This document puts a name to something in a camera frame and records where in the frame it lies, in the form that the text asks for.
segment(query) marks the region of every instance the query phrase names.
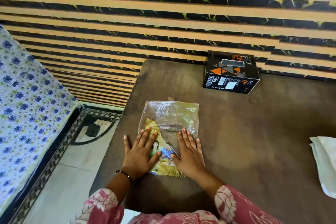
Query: plastic bag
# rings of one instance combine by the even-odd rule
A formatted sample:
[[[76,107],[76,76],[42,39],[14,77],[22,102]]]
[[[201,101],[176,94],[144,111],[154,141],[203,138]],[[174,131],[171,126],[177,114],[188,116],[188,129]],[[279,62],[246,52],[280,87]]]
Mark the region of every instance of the plastic bag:
[[[151,156],[161,151],[158,163],[150,171],[156,175],[182,177],[171,160],[172,153],[180,155],[177,133],[185,128],[194,138],[198,134],[199,104],[179,101],[146,101],[142,112],[138,132],[151,127],[150,136],[157,131],[157,140],[153,144]]]

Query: white tile floor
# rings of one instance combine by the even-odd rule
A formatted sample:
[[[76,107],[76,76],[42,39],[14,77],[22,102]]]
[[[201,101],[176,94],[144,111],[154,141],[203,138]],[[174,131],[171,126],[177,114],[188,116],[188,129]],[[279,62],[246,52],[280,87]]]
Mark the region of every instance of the white tile floor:
[[[62,224],[74,218],[88,197],[117,124],[93,143],[67,148],[23,224]],[[121,223],[138,214],[126,209]]]

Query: brown wooden table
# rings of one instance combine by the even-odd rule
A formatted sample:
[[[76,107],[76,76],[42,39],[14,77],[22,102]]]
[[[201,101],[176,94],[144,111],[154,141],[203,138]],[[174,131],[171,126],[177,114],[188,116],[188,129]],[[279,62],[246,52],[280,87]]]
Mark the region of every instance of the brown wooden table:
[[[146,100],[199,103],[206,166],[286,224],[335,223],[336,199],[321,189],[309,137],[336,137],[336,84],[261,74],[248,94],[202,88],[203,66],[145,61],[90,194],[108,184],[134,141]],[[143,213],[215,211],[188,178],[147,175],[124,201]]]

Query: black box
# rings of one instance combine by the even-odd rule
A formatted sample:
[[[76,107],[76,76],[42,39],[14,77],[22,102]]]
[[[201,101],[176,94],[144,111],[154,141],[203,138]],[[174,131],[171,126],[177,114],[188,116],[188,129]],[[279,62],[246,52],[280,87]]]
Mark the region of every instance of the black box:
[[[253,55],[208,51],[203,88],[248,94],[259,80]]]

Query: striped wall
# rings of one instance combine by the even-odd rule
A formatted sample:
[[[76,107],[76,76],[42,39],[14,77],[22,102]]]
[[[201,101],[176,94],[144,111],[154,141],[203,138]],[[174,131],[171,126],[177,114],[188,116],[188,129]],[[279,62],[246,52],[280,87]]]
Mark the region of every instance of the striped wall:
[[[146,59],[252,54],[334,81],[336,0],[0,0],[0,23],[79,100],[124,107]]]

